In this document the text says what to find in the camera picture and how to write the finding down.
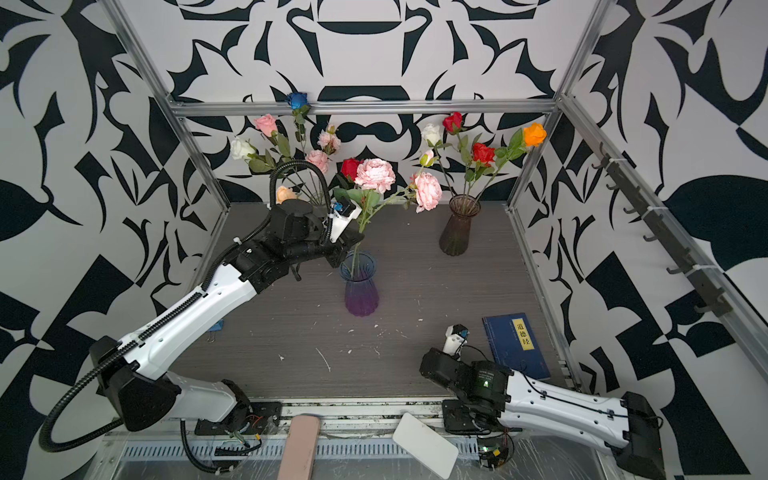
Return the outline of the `white rose flower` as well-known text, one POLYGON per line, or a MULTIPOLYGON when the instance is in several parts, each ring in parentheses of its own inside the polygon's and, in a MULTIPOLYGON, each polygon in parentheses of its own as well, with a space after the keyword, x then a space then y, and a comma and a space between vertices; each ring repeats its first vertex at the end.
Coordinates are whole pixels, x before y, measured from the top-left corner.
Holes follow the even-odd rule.
POLYGON ((444 179, 444 186, 449 192, 451 197, 457 195, 457 191, 453 186, 452 178, 448 174, 448 168, 444 164, 444 153, 451 147, 450 143, 447 143, 443 139, 443 130, 440 126, 433 123, 428 123, 421 128, 421 138, 425 145, 424 151, 419 157, 419 164, 424 168, 437 168, 444 179))
POLYGON ((240 137, 230 141, 230 153, 235 160, 243 161, 253 174, 271 173, 281 163, 269 149, 260 152, 249 141, 240 137))

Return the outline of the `large pink peony flower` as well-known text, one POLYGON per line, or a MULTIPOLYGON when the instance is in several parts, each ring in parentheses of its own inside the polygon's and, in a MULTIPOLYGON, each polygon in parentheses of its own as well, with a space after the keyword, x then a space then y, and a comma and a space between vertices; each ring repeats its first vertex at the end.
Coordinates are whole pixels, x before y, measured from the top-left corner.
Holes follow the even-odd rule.
POLYGON ((323 150, 312 150, 306 155, 306 160, 316 166, 323 175, 326 175, 330 167, 330 157, 323 150))

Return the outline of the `blue purple glass vase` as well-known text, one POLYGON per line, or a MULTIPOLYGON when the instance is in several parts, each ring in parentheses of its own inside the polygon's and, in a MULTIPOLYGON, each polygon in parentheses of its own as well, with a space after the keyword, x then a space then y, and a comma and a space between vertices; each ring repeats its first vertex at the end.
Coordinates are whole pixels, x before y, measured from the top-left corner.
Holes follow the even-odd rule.
POLYGON ((366 252, 349 253, 339 267, 345 282, 345 307, 350 314, 366 317, 378 308, 379 293, 374 281, 376 270, 375 259, 366 252))

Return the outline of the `pink rose flower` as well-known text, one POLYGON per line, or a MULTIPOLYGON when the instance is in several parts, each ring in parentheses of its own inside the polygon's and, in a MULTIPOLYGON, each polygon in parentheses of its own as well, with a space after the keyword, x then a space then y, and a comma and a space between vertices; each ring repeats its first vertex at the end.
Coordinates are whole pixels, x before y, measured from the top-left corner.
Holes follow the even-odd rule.
POLYGON ((278 153, 284 159, 292 159, 292 151, 288 138, 282 134, 278 127, 276 119, 270 115, 264 115, 256 119, 255 125, 261 134, 277 148, 278 153))

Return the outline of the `blue rose flower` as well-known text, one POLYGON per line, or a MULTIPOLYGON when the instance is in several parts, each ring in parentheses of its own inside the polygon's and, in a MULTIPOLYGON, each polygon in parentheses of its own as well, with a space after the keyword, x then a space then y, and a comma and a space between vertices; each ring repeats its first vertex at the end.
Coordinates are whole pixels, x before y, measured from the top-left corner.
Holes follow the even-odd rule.
POLYGON ((286 101, 290 106, 291 115, 295 125, 295 138, 301 151, 301 159, 305 160, 307 155, 307 132, 306 120, 311 109, 308 95, 303 92, 292 92, 287 95, 286 101))

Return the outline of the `maroon glass vase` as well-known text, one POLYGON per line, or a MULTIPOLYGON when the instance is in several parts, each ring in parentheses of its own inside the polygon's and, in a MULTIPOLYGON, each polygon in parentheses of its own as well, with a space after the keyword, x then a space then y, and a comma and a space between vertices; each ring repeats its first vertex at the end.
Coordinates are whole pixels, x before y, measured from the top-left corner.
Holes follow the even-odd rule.
POLYGON ((448 256, 460 256, 469 246, 472 220, 481 211, 480 202, 467 194, 454 196, 449 202, 451 216, 439 239, 439 247, 448 256))

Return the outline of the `clear glass vase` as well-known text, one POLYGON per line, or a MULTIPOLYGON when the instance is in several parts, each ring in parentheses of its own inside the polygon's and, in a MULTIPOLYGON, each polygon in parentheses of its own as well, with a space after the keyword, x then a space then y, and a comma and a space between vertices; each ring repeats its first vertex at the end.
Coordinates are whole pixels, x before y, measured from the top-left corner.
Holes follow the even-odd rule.
POLYGON ((321 185, 317 183, 313 183, 313 180, 314 180, 314 177, 312 177, 310 180, 301 180, 299 182, 300 197, 308 201, 313 206, 326 207, 327 206, 327 202, 325 201, 326 191, 322 188, 321 185))

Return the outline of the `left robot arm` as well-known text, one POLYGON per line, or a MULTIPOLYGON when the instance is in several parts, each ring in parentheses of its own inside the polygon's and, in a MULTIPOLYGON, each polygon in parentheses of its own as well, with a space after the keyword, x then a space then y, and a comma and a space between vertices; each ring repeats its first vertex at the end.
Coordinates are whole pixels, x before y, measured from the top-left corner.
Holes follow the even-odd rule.
POLYGON ((336 197, 325 182, 320 184, 318 206, 277 198, 283 172, 293 168, 323 175, 307 161, 278 166, 270 175, 266 217, 246 236, 234 239, 200 285, 146 325, 119 340, 104 337, 92 346, 93 369, 52 407, 40 428, 43 451, 72 450, 120 426, 137 432, 166 420, 198 420, 235 437, 248 429, 252 404, 233 381, 195 380, 170 368, 218 321, 283 277, 297 276, 302 263, 324 258, 337 268, 362 240, 351 225, 362 212, 359 201, 348 195, 336 197), (55 441, 53 430, 65 408, 93 381, 109 399, 116 420, 79 438, 55 441))

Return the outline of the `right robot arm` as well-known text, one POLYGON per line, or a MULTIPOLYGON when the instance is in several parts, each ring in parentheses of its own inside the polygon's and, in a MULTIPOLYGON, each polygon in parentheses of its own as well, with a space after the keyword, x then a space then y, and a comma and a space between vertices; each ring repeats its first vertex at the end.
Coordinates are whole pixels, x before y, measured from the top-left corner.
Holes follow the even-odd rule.
POLYGON ((419 372, 455 395, 449 415, 467 425, 464 434, 543 432, 610 455, 635 476, 666 477, 663 420, 640 394, 587 395, 491 361, 466 364, 436 348, 422 357, 419 372))

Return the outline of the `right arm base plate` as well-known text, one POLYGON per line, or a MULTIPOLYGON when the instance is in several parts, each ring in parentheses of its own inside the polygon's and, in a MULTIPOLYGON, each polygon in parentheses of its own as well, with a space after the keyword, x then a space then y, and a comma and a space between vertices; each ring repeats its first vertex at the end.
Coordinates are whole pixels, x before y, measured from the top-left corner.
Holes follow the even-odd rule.
POLYGON ((490 435, 502 430, 502 427, 494 418, 484 417, 472 411, 458 399, 443 400, 441 408, 443 426, 447 433, 455 435, 490 435))

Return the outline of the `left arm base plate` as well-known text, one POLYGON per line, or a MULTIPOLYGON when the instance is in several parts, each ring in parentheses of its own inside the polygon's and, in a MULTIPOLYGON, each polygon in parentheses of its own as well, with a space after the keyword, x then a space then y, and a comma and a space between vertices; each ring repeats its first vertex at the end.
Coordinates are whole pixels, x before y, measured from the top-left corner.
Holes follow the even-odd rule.
POLYGON ((194 428, 197 436, 234 434, 270 434, 280 426, 283 404, 279 401, 252 402, 248 407, 238 405, 221 422, 199 420, 194 428))

